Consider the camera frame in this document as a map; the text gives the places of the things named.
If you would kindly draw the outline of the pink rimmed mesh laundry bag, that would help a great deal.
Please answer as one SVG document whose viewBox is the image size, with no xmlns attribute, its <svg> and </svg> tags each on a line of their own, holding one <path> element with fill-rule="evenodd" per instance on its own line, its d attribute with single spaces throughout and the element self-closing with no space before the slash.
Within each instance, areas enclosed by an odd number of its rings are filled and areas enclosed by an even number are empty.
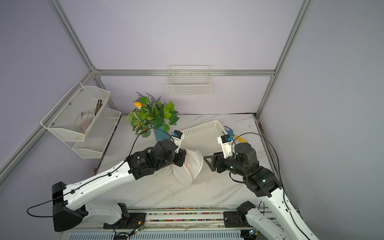
<svg viewBox="0 0 384 240">
<path fill-rule="evenodd" d="M 176 179 L 184 186 L 190 187 L 202 170 L 203 156 L 199 150 L 186 149 L 186 157 L 181 167 L 173 166 Z"/>
</svg>

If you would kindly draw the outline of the white mesh laundry bag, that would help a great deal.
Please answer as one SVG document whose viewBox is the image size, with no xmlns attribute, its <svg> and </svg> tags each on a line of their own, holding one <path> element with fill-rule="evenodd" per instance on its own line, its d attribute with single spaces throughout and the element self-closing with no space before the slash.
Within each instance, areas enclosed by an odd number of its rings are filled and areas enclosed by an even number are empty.
<svg viewBox="0 0 384 240">
<path fill-rule="evenodd" d="M 169 165 L 160 170 L 155 171 L 154 176 L 161 178 L 161 177 L 166 177 L 172 173 L 173 173 L 173 165 Z"/>
</svg>

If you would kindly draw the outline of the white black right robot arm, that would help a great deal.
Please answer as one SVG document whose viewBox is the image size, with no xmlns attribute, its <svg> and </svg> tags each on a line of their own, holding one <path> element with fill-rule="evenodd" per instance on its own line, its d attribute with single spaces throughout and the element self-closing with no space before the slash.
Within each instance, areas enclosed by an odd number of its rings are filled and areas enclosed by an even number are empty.
<svg viewBox="0 0 384 240">
<path fill-rule="evenodd" d="M 241 176 L 247 188 L 273 213 L 279 226 L 267 219 L 250 201 L 237 207 L 242 220 L 267 239 L 317 239 L 288 200 L 282 183 L 273 172 L 259 164 L 257 153 L 250 144 L 240 143 L 233 148 L 229 143 L 222 144 L 222 152 L 205 156 L 204 161 L 213 172 L 229 171 Z"/>
</svg>

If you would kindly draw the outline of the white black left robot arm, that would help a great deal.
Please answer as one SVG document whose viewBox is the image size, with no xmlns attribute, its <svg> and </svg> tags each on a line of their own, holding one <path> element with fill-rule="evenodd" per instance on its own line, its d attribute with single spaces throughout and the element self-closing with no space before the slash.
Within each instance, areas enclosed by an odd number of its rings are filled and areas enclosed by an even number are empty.
<svg viewBox="0 0 384 240">
<path fill-rule="evenodd" d="M 182 167 L 187 151 L 171 140 L 130 154 L 116 166 L 75 184 L 58 182 L 52 186 L 53 223 L 55 232 L 78 226 L 94 212 L 86 203 L 122 184 L 153 175 L 167 166 Z"/>
</svg>

